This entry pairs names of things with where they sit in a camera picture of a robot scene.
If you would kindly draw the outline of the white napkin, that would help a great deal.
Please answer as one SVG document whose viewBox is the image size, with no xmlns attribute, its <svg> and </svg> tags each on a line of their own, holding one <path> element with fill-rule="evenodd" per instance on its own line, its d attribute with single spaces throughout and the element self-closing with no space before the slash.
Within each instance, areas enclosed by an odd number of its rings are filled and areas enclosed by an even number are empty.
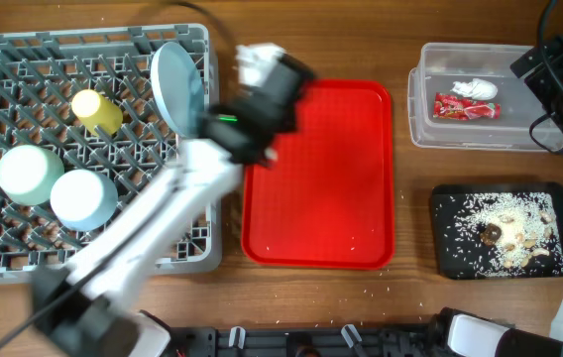
<svg viewBox="0 0 563 357">
<path fill-rule="evenodd" d="M 491 100 L 498 94 L 498 88 L 493 83 L 480 78 L 474 78 L 470 82 L 454 81 L 451 91 L 466 98 L 482 101 Z"/>
</svg>

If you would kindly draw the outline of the light blue plate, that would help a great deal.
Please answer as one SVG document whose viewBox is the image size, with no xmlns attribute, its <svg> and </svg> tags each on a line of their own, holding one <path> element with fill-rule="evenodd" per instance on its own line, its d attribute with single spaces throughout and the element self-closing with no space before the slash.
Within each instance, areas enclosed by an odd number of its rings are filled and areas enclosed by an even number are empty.
<svg viewBox="0 0 563 357">
<path fill-rule="evenodd" d="M 161 118 L 178 136 L 195 138 L 204 87 L 188 52 L 178 43 L 161 46 L 151 62 L 150 80 Z"/>
</svg>

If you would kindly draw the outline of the red foil wrapper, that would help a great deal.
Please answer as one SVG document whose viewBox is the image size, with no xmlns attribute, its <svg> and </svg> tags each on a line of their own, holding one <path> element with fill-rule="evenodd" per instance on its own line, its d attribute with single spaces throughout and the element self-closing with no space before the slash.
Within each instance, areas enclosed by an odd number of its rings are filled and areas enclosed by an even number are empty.
<svg viewBox="0 0 563 357">
<path fill-rule="evenodd" d="M 497 103 L 472 100 L 455 95 L 437 93 L 433 117 L 438 119 L 470 121 L 480 118 L 498 119 L 501 106 Z"/>
</svg>

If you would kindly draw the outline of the yellow cup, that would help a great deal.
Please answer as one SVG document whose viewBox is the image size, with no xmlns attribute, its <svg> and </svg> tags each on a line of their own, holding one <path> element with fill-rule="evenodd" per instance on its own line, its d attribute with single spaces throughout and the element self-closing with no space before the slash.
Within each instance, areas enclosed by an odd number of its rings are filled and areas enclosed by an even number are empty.
<svg viewBox="0 0 563 357">
<path fill-rule="evenodd" d="M 113 102 L 92 89 L 77 92 L 70 102 L 72 113 L 89 133 L 97 136 L 96 127 L 114 135 L 123 123 L 123 112 Z"/>
</svg>

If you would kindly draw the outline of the light blue bowl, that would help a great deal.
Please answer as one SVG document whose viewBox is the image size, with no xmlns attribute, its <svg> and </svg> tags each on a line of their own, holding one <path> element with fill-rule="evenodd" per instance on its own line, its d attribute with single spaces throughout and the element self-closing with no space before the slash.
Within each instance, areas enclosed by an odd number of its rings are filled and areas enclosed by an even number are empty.
<svg viewBox="0 0 563 357">
<path fill-rule="evenodd" d="M 53 186 L 50 203 L 59 222 L 75 231 L 103 226 L 114 214 L 118 191 L 103 174 L 74 170 L 62 175 Z"/>
</svg>

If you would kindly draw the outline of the mint green bowl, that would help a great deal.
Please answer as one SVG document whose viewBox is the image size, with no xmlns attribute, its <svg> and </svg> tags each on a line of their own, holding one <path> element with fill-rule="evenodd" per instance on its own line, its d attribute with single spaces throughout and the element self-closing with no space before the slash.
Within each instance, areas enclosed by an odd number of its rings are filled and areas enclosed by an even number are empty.
<svg viewBox="0 0 563 357">
<path fill-rule="evenodd" d="M 0 159 L 0 188 L 21 205 L 47 202 L 54 184 L 63 174 L 61 158 L 38 146 L 17 146 Z"/>
</svg>

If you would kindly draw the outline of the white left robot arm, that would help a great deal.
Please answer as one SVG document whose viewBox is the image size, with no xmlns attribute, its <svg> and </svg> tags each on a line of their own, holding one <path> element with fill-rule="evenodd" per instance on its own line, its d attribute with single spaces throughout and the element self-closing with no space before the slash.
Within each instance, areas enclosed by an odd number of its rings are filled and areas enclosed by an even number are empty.
<svg viewBox="0 0 563 357">
<path fill-rule="evenodd" d="M 266 166 L 276 135 L 296 128 L 295 104 L 314 72 L 288 54 L 255 64 L 258 79 L 197 114 L 191 139 L 95 241 L 31 278 L 29 324 L 68 356 L 164 356 L 168 326 L 132 312 L 156 262 L 208 204 Z"/>
</svg>

